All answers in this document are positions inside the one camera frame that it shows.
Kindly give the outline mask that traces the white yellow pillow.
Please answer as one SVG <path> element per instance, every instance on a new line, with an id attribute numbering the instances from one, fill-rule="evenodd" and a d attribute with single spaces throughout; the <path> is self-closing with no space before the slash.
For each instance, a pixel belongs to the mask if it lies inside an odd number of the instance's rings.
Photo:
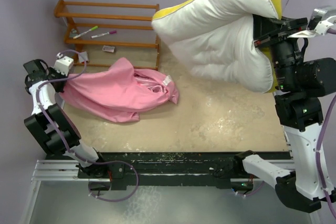
<path id="1" fill-rule="evenodd" d="M 270 52 L 254 46 L 255 15 L 279 19 L 281 0 L 187 0 L 157 11 L 151 25 L 192 75 L 274 92 Z"/>

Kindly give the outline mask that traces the pink satin pillowcase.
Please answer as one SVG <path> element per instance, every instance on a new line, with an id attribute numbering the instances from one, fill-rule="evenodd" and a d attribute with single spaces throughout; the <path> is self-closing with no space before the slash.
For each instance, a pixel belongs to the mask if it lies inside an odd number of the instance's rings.
<path id="1" fill-rule="evenodd" d="M 120 58 L 106 71 L 70 77 L 61 98 L 114 123 L 139 121 L 141 112 L 179 101 L 179 91 L 170 76 L 136 69 L 126 58 Z"/>

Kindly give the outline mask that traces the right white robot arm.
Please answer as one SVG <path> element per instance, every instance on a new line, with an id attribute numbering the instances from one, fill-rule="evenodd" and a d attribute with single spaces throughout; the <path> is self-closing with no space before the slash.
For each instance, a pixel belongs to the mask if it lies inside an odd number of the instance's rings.
<path id="1" fill-rule="evenodd" d="M 274 19 L 254 15 L 253 19 L 255 47 L 270 50 L 280 91 L 275 108 L 295 168 L 280 168 L 246 151 L 235 156 L 233 170 L 238 177 L 252 174 L 262 179 L 286 207 L 312 213 L 321 208 L 322 201 L 335 202 L 322 146 L 328 117 L 320 103 L 321 97 L 335 93 L 335 60 L 305 61 L 306 49 L 297 41 L 324 35 L 332 21 L 319 16 Z"/>

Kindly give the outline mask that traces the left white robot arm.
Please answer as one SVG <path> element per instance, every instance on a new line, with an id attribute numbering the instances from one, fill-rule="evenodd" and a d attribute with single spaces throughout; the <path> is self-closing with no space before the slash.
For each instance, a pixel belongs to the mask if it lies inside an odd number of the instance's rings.
<path id="1" fill-rule="evenodd" d="M 62 56 L 49 66 L 36 59 L 24 64 L 25 89 L 32 96 L 32 115 L 24 124 L 48 155 L 63 155 L 79 162 L 79 167 L 96 178 L 104 177 L 108 165 L 101 155 L 81 141 L 81 135 L 55 100 L 64 91 L 73 59 Z"/>

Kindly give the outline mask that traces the white red eraser box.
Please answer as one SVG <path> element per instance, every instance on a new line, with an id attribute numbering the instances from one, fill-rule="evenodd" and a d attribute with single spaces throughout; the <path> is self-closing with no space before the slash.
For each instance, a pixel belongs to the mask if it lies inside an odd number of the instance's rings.
<path id="1" fill-rule="evenodd" d="M 89 59 L 88 59 L 88 54 L 87 54 L 86 51 L 80 52 L 80 53 L 78 54 L 78 61 L 79 61 L 80 63 L 89 61 Z"/>

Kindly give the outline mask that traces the small white card packet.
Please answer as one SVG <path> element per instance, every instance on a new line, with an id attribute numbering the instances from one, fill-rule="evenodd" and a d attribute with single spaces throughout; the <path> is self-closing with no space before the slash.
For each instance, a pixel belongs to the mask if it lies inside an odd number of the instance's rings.
<path id="1" fill-rule="evenodd" d="M 114 53 L 115 52 L 115 47 L 114 46 L 103 46 L 102 50 L 105 51 L 105 52 Z"/>

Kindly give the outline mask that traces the green capped marker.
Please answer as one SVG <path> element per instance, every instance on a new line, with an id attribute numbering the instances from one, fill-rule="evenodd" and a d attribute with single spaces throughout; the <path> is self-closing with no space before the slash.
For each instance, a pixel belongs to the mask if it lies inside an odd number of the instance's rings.
<path id="1" fill-rule="evenodd" d="M 98 28 L 98 26 L 94 26 L 94 27 L 92 27 L 92 28 L 90 28 L 90 29 L 88 29 L 88 30 L 86 30 L 86 31 L 84 31 L 84 32 L 82 32 L 82 33 L 80 33 L 80 34 L 75 35 L 75 36 L 73 37 L 73 39 L 80 38 L 80 37 L 86 35 L 87 33 L 96 30 L 97 28 Z"/>

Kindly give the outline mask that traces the magenta capped marker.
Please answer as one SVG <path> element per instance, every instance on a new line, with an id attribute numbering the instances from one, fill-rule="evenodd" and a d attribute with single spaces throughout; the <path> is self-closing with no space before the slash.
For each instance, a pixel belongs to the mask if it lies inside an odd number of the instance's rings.
<path id="1" fill-rule="evenodd" d="M 94 39 L 94 38 L 99 38 L 99 37 L 103 37 L 103 36 L 106 36 L 106 35 L 113 35 L 113 34 L 116 34 L 116 33 L 117 33 L 117 31 L 113 30 L 113 31 L 109 31 L 107 33 L 93 35 L 93 36 L 91 36 L 91 38 Z"/>

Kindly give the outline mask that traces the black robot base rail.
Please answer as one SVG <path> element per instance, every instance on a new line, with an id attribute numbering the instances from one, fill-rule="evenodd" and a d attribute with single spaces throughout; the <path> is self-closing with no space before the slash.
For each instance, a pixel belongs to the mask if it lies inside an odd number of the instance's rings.
<path id="1" fill-rule="evenodd" d="M 113 190 L 127 186 L 192 186 L 234 189 L 247 194 L 254 176 L 234 169 L 234 152 L 102 153 L 111 164 L 95 175 L 79 171 L 79 178 L 106 179 Z"/>

